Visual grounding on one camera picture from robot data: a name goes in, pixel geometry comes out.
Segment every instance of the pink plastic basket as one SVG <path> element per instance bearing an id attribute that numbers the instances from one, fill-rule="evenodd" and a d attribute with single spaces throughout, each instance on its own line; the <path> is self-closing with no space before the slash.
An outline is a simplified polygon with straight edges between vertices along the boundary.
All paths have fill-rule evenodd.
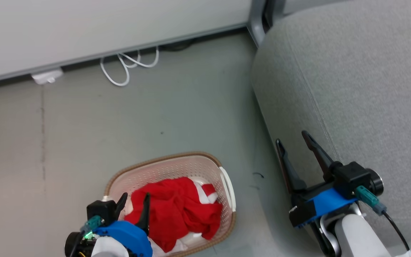
<path id="1" fill-rule="evenodd" d="M 124 192 L 131 195 L 132 192 L 148 183 L 179 177 L 190 177 L 199 183 L 212 184 L 218 193 L 218 202 L 223 205 L 223 210 L 220 228 L 212 240 L 191 237 L 191 240 L 184 242 L 188 247 L 186 251 L 169 255 L 175 257 L 193 254 L 218 244 L 227 238 L 234 228 L 236 214 L 233 184 L 221 163 L 214 156 L 203 152 L 190 152 L 145 161 L 119 171 L 109 181 L 104 192 L 105 196 L 117 200 Z M 131 211 L 132 204 L 128 199 L 120 219 Z"/>

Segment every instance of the coiled white cord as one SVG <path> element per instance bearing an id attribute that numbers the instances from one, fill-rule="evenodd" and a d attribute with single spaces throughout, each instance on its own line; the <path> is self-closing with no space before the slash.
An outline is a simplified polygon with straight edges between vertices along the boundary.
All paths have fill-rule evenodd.
<path id="1" fill-rule="evenodd" d="M 152 67 L 154 67 L 154 66 L 158 63 L 158 60 L 159 60 L 159 50 L 158 50 L 158 47 L 156 47 L 155 60 L 153 61 L 153 63 L 148 64 L 148 65 L 141 63 L 141 52 L 140 52 L 139 50 L 137 51 L 137 60 L 134 60 L 133 58 L 127 56 L 126 54 L 124 54 L 124 53 L 122 53 L 122 52 L 119 52 L 119 53 L 117 54 L 117 57 L 118 57 L 118 59 L 120 60 L 121 65 L 123 65 L 123 68 L 124 68 L 125 73 L 126 73 L 126 79 L 125 79 L 125 81 L 122 82 L 122 83 L 118 83 L 118 82 L 114 81 L 114 80 L 109 76 L 109 74 L 107 73 L 106 69 L 104 68 L 104 58 L 105 58 L 105 57 L 102 57 L 102 58 L 101 58 L 101 61 L 100 61 L 99 64 L 101 65 L 101 69 L 102 69 L 102 71 L 104 72 L 104 75 L 106 75 L 107 79 L 108 79 L 110 82 L 112 82 L 115 86 L 126 86 L 126 85 L 129 83 L 129 80 L 130 80 L 129 70 L 128 70 L 128 69 L 136 68 L 136 67 L 139 66 L 139 65 L 142 66 L 142 67 L 145 67 L 145 68 L 152 68 Z M 127 64 L 125 63 L 125 61 L 123 60 L 122 57 L 125 57 L 126 59 L 130 60 L 131 62 L 133 62 L 133 64 L 132 64 L 132 65 L 127 65 Z"/>

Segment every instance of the grey upholstered fabric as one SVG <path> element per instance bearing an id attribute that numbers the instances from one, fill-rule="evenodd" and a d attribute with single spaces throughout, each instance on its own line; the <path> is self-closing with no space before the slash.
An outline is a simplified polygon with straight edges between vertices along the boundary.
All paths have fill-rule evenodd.
<path id="1" fill-rule="evenodd" d="M 252 83 L 272 139 L 308 184 L 322 174 L 301 130 L 333 159 L 377 171 L 381 200 L 411 239 L 411 0 L 344 2 L 285 18 L 258 50 Z M 400 243 L 368 213 L 385 244 Z"/>

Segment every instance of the concrete floor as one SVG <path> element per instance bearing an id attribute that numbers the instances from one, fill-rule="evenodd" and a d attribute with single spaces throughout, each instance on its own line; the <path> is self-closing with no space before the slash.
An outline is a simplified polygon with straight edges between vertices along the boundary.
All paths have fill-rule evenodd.
<path id="1" fill-rule="evenodd" d="M 0 257 L 61 257 L 108 180 L 132 164 L 191 150 L 216 156 L 237 197 L 237 225 L 195 256 L 321 256 L 288 220 L 288 197 L 249 82 L 246 33 L 161 52 L 113 86 L 98 65 L 56 83 L 0 86 Z M 144 56 L 143 60 L 153 58 Z M 115 80 L 124 72 L 107 65 Z"/>

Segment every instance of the basket handle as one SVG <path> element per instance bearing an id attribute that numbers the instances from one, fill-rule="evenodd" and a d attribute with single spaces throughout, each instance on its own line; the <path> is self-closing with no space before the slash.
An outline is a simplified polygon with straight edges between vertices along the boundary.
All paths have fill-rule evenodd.
<path id="1" fill-rule="evenodd" d="M 225 185 L 225 192 L 226 197 L 228 198 L 229 206 L 233 210 L 233 212 L 235 212 L 235 194 L 233 189 L 233 183 L 231 182 L 231 179 L 229 178 L 229 175 L 226 172 L 226 170 L 221 166 L 219 166 L 219 168 L 222 171 L 221 177 L 223 185 Z"/>

